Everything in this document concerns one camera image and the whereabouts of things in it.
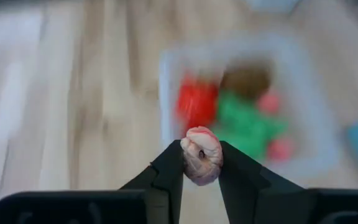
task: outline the green object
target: green object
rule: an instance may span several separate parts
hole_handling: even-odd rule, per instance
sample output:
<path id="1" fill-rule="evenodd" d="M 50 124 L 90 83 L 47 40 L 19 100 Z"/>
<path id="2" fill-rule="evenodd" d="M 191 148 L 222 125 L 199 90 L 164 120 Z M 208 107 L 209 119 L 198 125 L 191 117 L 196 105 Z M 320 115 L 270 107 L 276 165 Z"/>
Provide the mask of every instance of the green object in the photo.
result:
<path id="1" fill-rule="evenodd" d="M 228 91 L 219 93 L 217 121 L 214 134 L 254 159 L 263 159 L 268 143 L 285 129 L 283 122 Z"/>

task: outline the wooden floor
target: wooden floor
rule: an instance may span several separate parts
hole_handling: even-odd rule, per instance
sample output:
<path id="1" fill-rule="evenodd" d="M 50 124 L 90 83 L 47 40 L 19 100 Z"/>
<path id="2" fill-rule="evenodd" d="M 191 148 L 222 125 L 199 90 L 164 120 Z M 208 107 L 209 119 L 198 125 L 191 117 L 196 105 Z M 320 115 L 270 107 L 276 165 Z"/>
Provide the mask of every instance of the wooden floor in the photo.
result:
<path id="1" fill-rule="evenodd" d="M 324 30 L 310 13 L 294 16 L 306 36 Z M 240 0 L 63 1 L 0 10 L 0 198 L 21 190 L 119 188 L 161 151 L 161 51 L 257 31 L 271 18 L 251 13 Z M 322 47 L 331 38 L 324 32 L 315 36 L 314 55 L 353 61 Z M 316 58 L 321 72 L 340 73 Z M 337 79 L 354 82 L 323 78 L 333 83 L 326 89 L 341 124 L 356 122 L 357 88 L 349 87 L 354 91 L 342 100 L 344 87 L 335 87 Z M 358 188 L 353 163 L 342 165 L 302 184 Z M 217 184 L 185 189 L 181 222 L 227 223 Z"/>

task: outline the pink object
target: pink object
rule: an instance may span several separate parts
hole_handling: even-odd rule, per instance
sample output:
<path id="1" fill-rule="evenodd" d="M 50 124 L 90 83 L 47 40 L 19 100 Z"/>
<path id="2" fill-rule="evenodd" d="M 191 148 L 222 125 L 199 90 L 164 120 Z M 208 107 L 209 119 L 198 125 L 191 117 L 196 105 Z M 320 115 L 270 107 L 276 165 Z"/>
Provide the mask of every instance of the pink object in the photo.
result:
<path id="1" fill-rule="evenodd" d="M 280 110 L 280 103 L 278 95 L 270 90 L 259 98 L 257 107 L 266 114 L 277 114 Z"/>
<path id="2" fill-rule="evenodd" d="M 199 186 L 214 182 L 223 165 L 221 143 L 208 128 L 187 131 L 180 141 L 185 160 L 185 175 Z"/>
<path id="3" fill-rule="evenodd" d="M 267 148 L 267 157 L 273 161 L 284 161 L 291 157 L 294 147 L 291 139 L 278 138 L 273 140 Z"/>

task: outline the red object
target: red object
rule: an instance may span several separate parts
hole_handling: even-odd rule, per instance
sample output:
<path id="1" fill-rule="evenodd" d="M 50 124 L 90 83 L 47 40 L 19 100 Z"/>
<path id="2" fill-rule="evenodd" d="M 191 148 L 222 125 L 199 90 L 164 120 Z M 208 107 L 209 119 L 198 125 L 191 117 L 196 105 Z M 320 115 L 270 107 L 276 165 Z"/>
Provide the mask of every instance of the red object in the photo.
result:
<path id="1" fill-rule="evenodd" d="M 267 156 L 273 161 L 285 161 L 293 154 L 293 143 L 291 139 L 281 137 L 273 140 L 267 149 Z"/>
<path id="2" fill-rule="evenodd" d="M 277 114 L 280 106 L 280 98 L 272 91 L 262 95 L 257 102 L 258 109 L 265 114 Z"/>
<path id="3" fill-rule="evenodd" d="M 198 80 L 187 73 L 176 105 L 177 115 L 184 121 L 186 130 L 210 125 L 215 119 L 217 100 L 217 84 Z"/>

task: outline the plastic bin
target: plastic bin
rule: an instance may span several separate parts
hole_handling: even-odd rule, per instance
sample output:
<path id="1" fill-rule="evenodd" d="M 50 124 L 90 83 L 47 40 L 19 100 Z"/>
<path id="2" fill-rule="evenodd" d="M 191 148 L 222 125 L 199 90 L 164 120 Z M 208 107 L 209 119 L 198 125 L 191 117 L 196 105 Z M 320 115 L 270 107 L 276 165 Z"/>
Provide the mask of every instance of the plastic bin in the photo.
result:
<path id="1" fill-rule="evenodd" d="M 159 86 L 163 150 L 183 133 L 173 109 L 184 71 L 223 70 L 233 60 L 253 58 L 273 62 L 273 82 L 283 99 L 282 112 L 296 143 L 296 152 L 290 160 L 266 161 L 264 165 L 290 179 L 312 177 L 329 169 L 337 162 L 340 151 L 338 125 L 325 102 L 319 76 L 312 69 L 304 45 L 291 32 L 241 35 L 164 52 Z"/>

